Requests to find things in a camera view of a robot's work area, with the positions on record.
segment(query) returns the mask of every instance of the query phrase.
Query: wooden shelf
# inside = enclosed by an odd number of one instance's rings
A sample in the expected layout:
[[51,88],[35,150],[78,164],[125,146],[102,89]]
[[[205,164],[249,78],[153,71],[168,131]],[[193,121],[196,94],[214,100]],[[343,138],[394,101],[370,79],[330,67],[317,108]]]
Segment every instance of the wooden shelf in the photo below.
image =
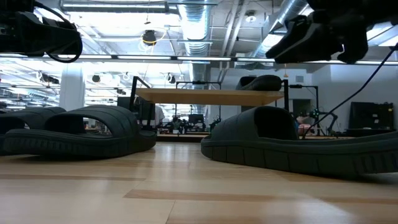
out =
[[284,97],[280,91],[185,90],[138,88],[136,94],[153,103],[262,106]]

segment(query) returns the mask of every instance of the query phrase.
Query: slide sandal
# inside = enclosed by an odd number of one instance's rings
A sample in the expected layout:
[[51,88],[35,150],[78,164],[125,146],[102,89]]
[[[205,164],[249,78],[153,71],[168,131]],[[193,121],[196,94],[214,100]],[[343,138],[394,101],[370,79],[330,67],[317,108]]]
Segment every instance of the slide sandal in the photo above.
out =
[[[83,118],[95,119],[110,134],[86,133]],[[125,156],[156,144],[156,133],[140,131],[132,112],[120,106],[88,106],[57,114],[44,130],[14,129],[6,134],[4,150],[19,154],[97,158]]]
[[260,106],[217,124],[201,142],[215,161],[304,174],[398,172],[398,132],[344,140],[300,141],[289,112]]
[[242,77],[236,86],[237,90],[279,91],[282,80],[276,75],[261,75],[259,77]]
[[2,149],[4,135],[12,129],[44,129],[44,123],[52,116],[65,112],[60,107],[29,108],[0,114],[0,156],[10,155]]

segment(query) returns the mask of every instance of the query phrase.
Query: ceiling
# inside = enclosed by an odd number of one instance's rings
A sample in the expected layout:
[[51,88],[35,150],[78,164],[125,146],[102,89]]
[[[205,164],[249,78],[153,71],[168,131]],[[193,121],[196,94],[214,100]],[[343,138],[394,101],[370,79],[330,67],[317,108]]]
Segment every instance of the ceiling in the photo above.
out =
[[[42,0],[45,4],[58,2],[57,0]],[[230,18],[230,12],[233,8],[232,0],[217,1],[217,5],[211,9],[209,41],[212,42],[209,56],[219,56],[223,46],[226,32],[226,26],[230,19],[236,19],[242,6],[238,7],[236,18]],[[232,55],[235,53],[252,52],[262,42],[262,27],[266,16],[277,13],[282,0],[273,1],[250,1],[246,12],[251,11],[256,18],[255,21],[246,20],[244,17],[238,38],[233,45]],[[51,13],[37,9],[35,14],[56,19]],[[78,26],[83,39],[83,54],[95,55],[186,55],[185,46],[182,43],[182,22],[179,15],[176,14],[151,14],[151,13],[111,13],[111,12],[64,12],[66,18]],[[145,30],[155,30],[155,35],[159,40],[153,47],[142,44],[141,35]],[[376,47],[371,49],[367,59],[380,59],[388,51],[387,47]],[[76,62],[81,63],[87,74],[87,86],[93,89],[86,92],[86,103],[106,103],[109,102],[109,96],[117,96],[115,91],[95,90],[96,86],[120,86],[129,87],[132,84],[132,76],[138,75],[155,88],[175,88],[174,84],[167,81],[167,76],[174,75],[177,80],[190,81],[189,64],[187,63],[128,63],[128,62]],[[47,74],[62,81],[62,70],[64,64],[54,61],[41,60],[9,60],[0,56],[0,78],[1,84],[11,85],[47,85],[40,81],[40,73]],[[92,81],[93,75],[100,75],[102,82]],[[35,101],[43,102],[43,97],[47,99],[48,105],[56,105],[59,98],[59,85],[53,85],[54,88],[34,89],[28,88],[2,88],[1,98],[18,98],[28,96],[35,98]],[[7,101],[10,105],[19,105],[15,100]],[[39,103],[22,104],[42,106]]]

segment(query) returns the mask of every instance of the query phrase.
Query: wooden floor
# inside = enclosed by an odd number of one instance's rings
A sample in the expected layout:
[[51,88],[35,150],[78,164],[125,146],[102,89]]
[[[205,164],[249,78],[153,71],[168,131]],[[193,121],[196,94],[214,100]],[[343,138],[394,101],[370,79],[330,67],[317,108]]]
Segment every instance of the wooden floor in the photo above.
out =
[[0,223],[396,224],[397,174],[329,179],[211,161],[194,143],[102,161],[0,157]]

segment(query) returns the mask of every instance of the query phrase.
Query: white column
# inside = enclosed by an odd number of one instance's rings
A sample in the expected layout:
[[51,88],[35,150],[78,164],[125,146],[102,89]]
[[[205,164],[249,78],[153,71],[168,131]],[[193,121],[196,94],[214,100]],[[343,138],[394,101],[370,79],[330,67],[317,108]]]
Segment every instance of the white column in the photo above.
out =
[[67,111],[85,105],[86,78],[81,63],[66,64],[62,70],[60,107]]

